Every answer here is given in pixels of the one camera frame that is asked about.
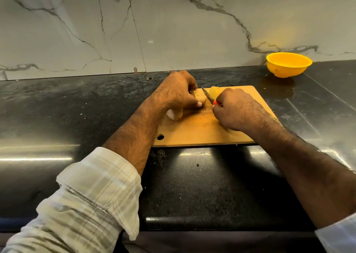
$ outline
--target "potato piece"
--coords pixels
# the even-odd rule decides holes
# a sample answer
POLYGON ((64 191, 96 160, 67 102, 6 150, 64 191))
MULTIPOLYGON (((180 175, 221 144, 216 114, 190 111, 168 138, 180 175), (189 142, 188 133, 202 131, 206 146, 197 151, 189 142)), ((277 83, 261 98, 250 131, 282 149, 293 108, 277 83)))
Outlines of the potato piece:
POLYGON ((179 120, 183 116, 183 109, 169 109, 166 112, 167 116, 174 121, 179 120))
POLYGON ((209 90, 209 94, 211 95, 212 98, 216 99, 220 94, 220 88, 216 86, 212 86, 209 90))
POLYGON ((193 90, 191 92, 192 96, 194 96, 196 99, 198 99, 201 103, 202 106, 205 104, 205 102, 207 101, 207 97, 204 94, 204 92, 202 91, 202 89, 199 90, 193 90))

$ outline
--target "bowl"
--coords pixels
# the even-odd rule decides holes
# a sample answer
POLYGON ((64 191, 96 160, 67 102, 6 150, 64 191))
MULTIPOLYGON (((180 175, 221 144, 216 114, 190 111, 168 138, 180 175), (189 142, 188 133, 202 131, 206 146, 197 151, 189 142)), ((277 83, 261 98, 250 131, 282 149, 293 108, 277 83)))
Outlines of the bowl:
POLYGON ((267 68, 276 77, 288 78, 303 73, 313 61, 308 57, 291 52, 275 52, 268 54, 267 68))

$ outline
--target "person's left hand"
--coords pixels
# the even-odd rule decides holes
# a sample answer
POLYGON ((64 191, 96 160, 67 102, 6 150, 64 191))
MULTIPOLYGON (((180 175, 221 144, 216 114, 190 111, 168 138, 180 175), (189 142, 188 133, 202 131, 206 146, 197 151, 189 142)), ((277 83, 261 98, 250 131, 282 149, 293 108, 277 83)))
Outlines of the person's left hand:
POLYGON ((165 102, 168 109, 201 107, 202 103, 189 91, 197 89, 195 79, 187 71, 172 72, 158 86, 152 95, 165 102))

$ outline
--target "shirt cuff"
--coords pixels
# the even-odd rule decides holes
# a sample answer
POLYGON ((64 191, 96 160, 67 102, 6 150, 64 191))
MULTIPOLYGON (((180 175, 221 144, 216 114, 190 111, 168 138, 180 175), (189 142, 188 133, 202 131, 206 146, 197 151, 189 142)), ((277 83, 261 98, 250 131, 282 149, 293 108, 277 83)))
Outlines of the shirt cuff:
POLYGON ((356 213, 330 226, 315 231, 325 250, 354 252, 356 248, 356 213))
POLYGON ((134 166, 122 156, 97 147, 82 161, 63 170, 57 176, 57 182, 107 211, 127 232, 130 240, 136 239, 141 178, 134 166))

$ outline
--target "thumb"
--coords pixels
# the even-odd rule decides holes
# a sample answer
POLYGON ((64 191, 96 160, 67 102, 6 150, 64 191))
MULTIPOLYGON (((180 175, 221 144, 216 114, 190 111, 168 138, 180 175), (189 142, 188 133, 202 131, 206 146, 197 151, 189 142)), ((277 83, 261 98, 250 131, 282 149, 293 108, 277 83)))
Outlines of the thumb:
POLYGON ((185 99, 185 107, 187 108, 199 108, 202 106, 202 103, 196 99, 194 96, 191 94, 188 94, 186 99, 185 99))
POLYGON ((213 105, 212 111, 214 113, 214 116, 216 119, 218 119, 219 121, 221 121, 221 119, 224 117, 224 112, 225 109, 223 106, 221 105, 213 105))

